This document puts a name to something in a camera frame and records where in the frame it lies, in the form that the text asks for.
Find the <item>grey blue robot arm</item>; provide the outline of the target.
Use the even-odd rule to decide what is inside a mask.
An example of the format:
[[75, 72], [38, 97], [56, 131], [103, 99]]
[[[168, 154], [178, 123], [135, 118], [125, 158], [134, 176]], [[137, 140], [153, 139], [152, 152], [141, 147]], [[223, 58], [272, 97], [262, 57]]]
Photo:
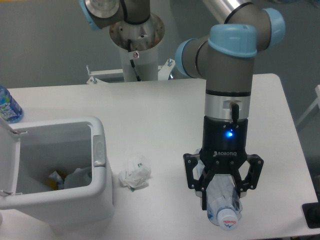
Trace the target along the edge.
[[[94, 30], [109, 28], [122, 52], [127, 82], [158, 80], [153, 50], [165, 33], [148, 0], [82, 0], [80, 7]], [[183, 156], [187, 184], [207, 209], [207, 187], [216, 175], [230, 175], [239, 197], [255, 189], [263, 167], [246, 153], [255, 56], [285, 36], [283, 16], [259, 9], [249, 0], [207, 0], [218, 20], [207, 36], [179, 45], [175, 66], [185, 76], [206, 81], [202, 147]]]

